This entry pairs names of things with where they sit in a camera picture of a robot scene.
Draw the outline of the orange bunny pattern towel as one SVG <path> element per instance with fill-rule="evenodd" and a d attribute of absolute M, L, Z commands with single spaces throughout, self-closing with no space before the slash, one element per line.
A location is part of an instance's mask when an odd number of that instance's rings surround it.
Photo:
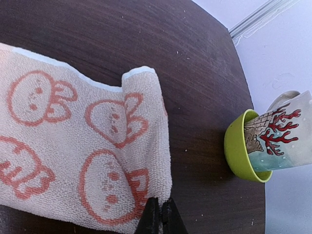
<path fill-rule="evenodd" d="M 1 44 L 1 205 L 132 234 L 147 199 L 169 198 L 170 162 L 153 68 L 134 68 L 115 87 Z"/>

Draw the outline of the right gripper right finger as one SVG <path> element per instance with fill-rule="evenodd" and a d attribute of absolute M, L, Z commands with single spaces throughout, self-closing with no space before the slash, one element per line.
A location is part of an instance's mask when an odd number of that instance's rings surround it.
<path fill-rule="evenodd" d="M 164 234 L 187 234 L 187 229 L 172 198 L 162 205 L 162 226 Z"/>

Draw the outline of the right aluminium frame post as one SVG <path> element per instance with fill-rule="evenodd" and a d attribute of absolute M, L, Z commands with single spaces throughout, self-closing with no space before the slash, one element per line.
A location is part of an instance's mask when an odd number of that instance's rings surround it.
<path fill-rule="evenodd" d="M 232 40 L 238 44 L 242 38 L 249 38 L 298 2 L 299 0 L 268 0 L 229 31 Z"/>

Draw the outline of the green bowl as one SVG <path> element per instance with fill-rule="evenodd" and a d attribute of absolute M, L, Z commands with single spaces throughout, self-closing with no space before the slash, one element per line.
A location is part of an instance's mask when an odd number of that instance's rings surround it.
<path fill-rule="evenodd" d="M 231 171 L 240 179 L 266 183 L 272 176 L 272 171 L 255 172 L 244 138 L 244 123 L 258 117 L 252 109 L 246 110 L 227 128 L 224 136 L 224 154 Z"/>

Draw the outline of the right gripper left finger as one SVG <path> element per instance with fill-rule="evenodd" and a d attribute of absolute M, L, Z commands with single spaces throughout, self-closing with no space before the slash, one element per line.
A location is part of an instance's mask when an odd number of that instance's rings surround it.
<path fill-rule="evenodd" d="M 161 207 L 158 198 L 147 200 L 142 216 L 136 228 L 137 234 L 159 234 Z"/>

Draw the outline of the white coral pattern mug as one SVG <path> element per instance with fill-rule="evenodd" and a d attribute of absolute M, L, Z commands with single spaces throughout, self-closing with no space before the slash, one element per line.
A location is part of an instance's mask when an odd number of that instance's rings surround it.
<path fill-rule="evenodd" d="M 244 124 L 249 160 L 257 172 L 312 162 L 312 95 L 287 91 L 267 112 Z"/>

